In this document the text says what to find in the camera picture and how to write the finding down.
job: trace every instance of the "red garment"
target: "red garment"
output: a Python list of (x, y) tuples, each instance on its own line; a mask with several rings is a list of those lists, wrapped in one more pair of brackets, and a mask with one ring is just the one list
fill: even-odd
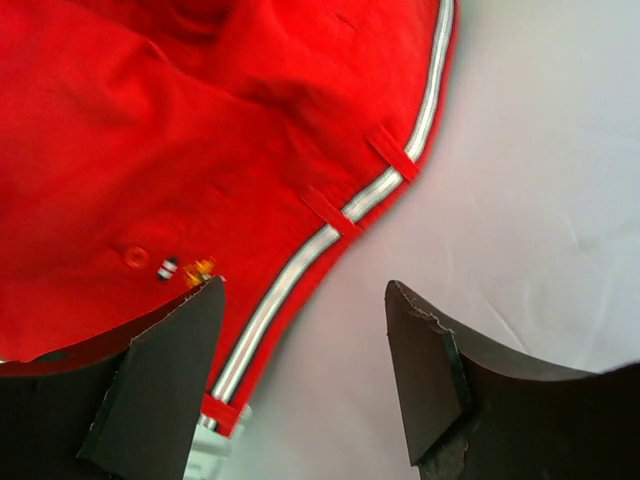
[(228, 435), (424, 165), (454, 0), (0, 0), (0, 25), (0, 358), (222, 275), (202, 421)]

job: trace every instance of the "white background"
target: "white background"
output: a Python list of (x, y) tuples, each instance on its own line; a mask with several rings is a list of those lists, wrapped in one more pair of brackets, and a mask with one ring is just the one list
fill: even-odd
[(389, 279), (546, 360), (640, 358), (640, 2), (459, 3), (430, 164), (300, 314), (223, 480), (417, 480)]

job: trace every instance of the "red fabric loop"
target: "red fabric loop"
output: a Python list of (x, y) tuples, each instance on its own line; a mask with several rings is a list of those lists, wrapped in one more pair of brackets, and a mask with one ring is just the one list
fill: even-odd
[(384, 160), (395, 168), (404, 179), (411, 183), (418, 176), (418, 167), (407, 156), (404, 149), (396, 142), (395, 138), (386, 128), (376, 129), (367, 138), (373, 149), (384, 158)]
[(343, 237), (353, 238), (362, 232), (362, 228), (345, 217), (338, 208), (329, 202), (327, 197), (315, 188), (308, 187), (302, 194), (302, 200), (309, 205), (320, 218), (340, 232), (340, 235)]
[(240, 412), (209, 394), (204, 396), (201, 411), (207, 417), (213, 418), (221, 428), (229, 431), (240, 417)]

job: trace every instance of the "red button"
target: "red button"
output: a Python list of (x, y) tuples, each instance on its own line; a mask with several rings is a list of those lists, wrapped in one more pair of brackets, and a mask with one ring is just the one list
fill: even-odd
[(144, 248), (127, 247), (124, 252), (122, 252), (122, 260), (128, 267), (139, 270), (149, 265), (151, 256)]

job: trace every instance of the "silver reflective strip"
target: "silver reflective strip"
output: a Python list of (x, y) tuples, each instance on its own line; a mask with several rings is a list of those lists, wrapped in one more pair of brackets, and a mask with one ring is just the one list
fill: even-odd
[[(435, 117), (442, 72), (453, 27), (453, 1), (443, 0), (440, 3), (425, 96), (415, 129), (405, 147), (407, 155), (414, 162), (420, 158), (424, 151)], [(354, 222), (360, 220), (371, 209), (387, 198), (401, 183), (402, 177), (400, 174), (393, 168), (389, 168), (372, 184), (356, 195), (342, 209), (343, 214)], [(311, 264), (339, 238), (340, 234), (330, 225), (326, 225), (287, 263), (263, 298), (255, 314), (251, 317), (247, 328), (222, 370), (211, 392), (215, 398), (223, 402), (228, 402), (231, 399), (265, 330), (296, 282)], [(200, 423), (207, 423), (211, 425), (210, 428), (215, 428), (215, 422), (201, 421)]]

